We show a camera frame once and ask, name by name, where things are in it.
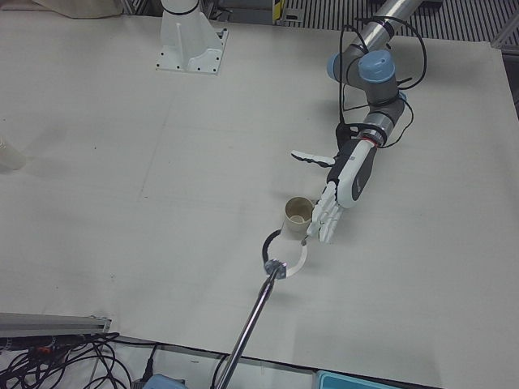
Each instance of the metal grating floor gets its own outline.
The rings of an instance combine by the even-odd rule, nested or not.
[[[380,7],[369,0],[287,0],[286,8],[302,10],[299,22],[291,27],[341,29],[342,20],[361,28],[355,18],[373,15]],[[492,41],[513,13],[519,0],[444,0],[440,8],[422,6],[409,22],[423,37],[452,41]],[[411,36],[408,28],[397,35]],[[519,45],[519,26],[507,45]]]

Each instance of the robotic hand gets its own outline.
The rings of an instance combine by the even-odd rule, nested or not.
[[[296,160],[330,168],[327,185],[315,205],[308,236],[319,233],[321,242],[329,243],[345,208],[356,204],[371,174],[377,147],[370,139],[351,139],[343,144],[335,158],[292,151]]]

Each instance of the robotic arm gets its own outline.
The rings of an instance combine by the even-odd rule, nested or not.
[[[383,147],[405,108],[391,54],[382,49],[420,6],[422,0],[389,0],[343,53],[328,61],[328,75],[366,93],[370,111],[362,123],[343,120],[336,129],[339,152],[334,158],[292,151],[297,160],[331,167],[307,234],[330,242],[342,212],[356,204]]]

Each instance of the blue object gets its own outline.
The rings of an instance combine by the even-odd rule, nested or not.
[[[318,371],[315,374],[313,389],[398,389],[382,383],[373,383],[365,379],[348,377],[347,375]]]
[[[335,73],[333,73],[333,66],[335,65],[335,60],[339,57],[339,53],[335,53],[333,56],[328,58],[328,64],[326,65],[326,72],[328,73],[328,77],[330,79],[337,79],[335,78]]]
[[[187,389],[187,387],[175,379],[155,374],[146,382],[143,389]]]
[[[358,73],[368,83],[385,83],[395,75],[395,63],[387,50],[371,51],[360,58]]]

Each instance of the metal pole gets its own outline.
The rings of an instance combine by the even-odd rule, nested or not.
[[[263,283],[261,290],[259,291],[258,298],[254,307],[252,308],[251,314],[249,314],[249,319],[245,323],[245,326],[242,329],[242,333],[238,337],[236,344],[234,345],[233,352],[231,353],[227,364],[225,365],[224,371],[218,379],[218,384],[216,385],[216,389],[226,389],[229,381],[236,369],[236,365],[238,364],[238,360],[243,354],[243,349],[247,345],[247,341],[251,336],[252,330],[254,330],[254,326],[258,321],[258,317],[261,314],[261,310],[265,306],[268,298],[270,297],[270,293],[274,288],[274,282],[276,281],[277,272],[280,270],[279,267],[275,268],[272,274],[266,279]]]
[[[512,15],[506,24],[501,28],[501,31],[495,36],[491,42],[491,46],[494,49],[502,49],[504,42],[512,36],[513,32],[519,28],[519,10],[516,10],[515,14]]]

